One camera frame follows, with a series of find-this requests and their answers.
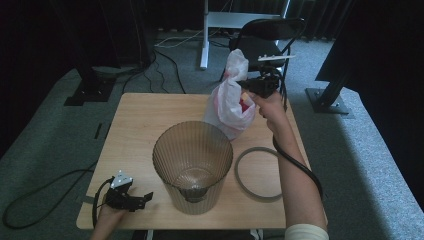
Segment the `metal stand base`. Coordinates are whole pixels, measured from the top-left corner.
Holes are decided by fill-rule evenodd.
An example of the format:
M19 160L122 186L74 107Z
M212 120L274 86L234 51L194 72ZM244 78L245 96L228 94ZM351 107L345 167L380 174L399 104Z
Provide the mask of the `metal stand base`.
M112 93L116 78L102 79L100 86L96 90L87 91L84 82L81 81L72 97L68 97L65 106L82 106L85 102L107 102Z
M353 119L355 116L352 111L346 107L342 98L340 96L337 97L336 101L331 106L322 106L320 104L320 97L325 89L318 88L307 88L305 89L306 94L309 97L309 101L311 101L312 107L316 113L330 113L330 114L340 114L342 118Z

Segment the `red object in bag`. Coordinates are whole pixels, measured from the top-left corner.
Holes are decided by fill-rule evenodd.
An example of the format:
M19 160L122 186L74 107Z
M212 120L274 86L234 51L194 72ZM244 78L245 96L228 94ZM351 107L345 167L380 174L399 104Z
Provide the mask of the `red object in bag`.
M249 106L247 106L245 103L244 103L244 101L243 101L243 99L242 98L240 98L240 105L241 105L241 112L243 113L244 111L246 111L248 108L249 108Z

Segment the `black rubber ring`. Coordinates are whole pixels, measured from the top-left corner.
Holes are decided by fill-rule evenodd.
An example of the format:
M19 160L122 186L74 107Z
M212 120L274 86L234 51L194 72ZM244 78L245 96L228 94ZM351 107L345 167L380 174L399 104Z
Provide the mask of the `black rubber ring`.
M281 196L282 196L282 194L280 193L280 194L278 194L278 195L276 195L276 196L271 196L271 197L265 197L265 196L261 196L261 195L258 195L258 194L256 194L256 193L254 193L254 192L252 192L252 191L250 191L244 184L243 184L243 182L241 181L241 179L240 179L240 176L239 176L239 173L238 173L238 165L239 165L239 163L240 163L240 161L241 161L241 159L244 157L244 156L246 156L247 154L249 154L249 153L251 153L251 152L255 152L255 151L262 151L262 152L267 152L267 153L271 153L271 154L273 154L274 156L276 156L277 158L278 158L278 153L276 152L276 151L274 151L274 150L272 150L272 149L269 149L269 148L266 148L266 147L253 147L253 148L249 148L249 149L247 149L247 150L245 150L244 152L242 152L241 154L240 154L240 156L237 158L237 160L236 160L236 163L235 163L235 166L234 166L234 171L235 171L235 176L236 176L236 179L237 179L237 182L240 184L240 187L244 190L244 191L246 191L249 195L251 195L251 196L253 196L253 197L255 197L255 198L259 198L259 199L261 199L261 200L267 200L267 201L276 201L276 200L278 200L278 199L280 199L281 198Z

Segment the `hand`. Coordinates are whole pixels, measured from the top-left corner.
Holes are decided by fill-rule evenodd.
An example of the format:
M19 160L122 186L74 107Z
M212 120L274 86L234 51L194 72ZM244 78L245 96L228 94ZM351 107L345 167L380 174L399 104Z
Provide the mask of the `hand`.
M128 210L114 209L104 204L100 209L96 227L94 228L91 240L106 240L121 222Z
M98 216L97 223L108 222L108 225L112 224L114 227L122 220L124 215L128 212L126 209L115 209L111 208L107 204L103 204Z
M260 107L259 114L267 119L268 128L276 134L280 124L286 118L281 94L275 91L266 99L252 92L247 92L247 94Z

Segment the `chair backrest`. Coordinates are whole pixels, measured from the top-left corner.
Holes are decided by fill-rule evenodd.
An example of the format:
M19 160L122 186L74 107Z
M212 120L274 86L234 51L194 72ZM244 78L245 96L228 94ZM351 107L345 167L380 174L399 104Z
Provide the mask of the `chair backrest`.
M305 29L305 20L302 18L293 19L255 19L246 23L241 29L235 46L242 37L253 36L268 41L288 40L287 45L291 45L299 38Z

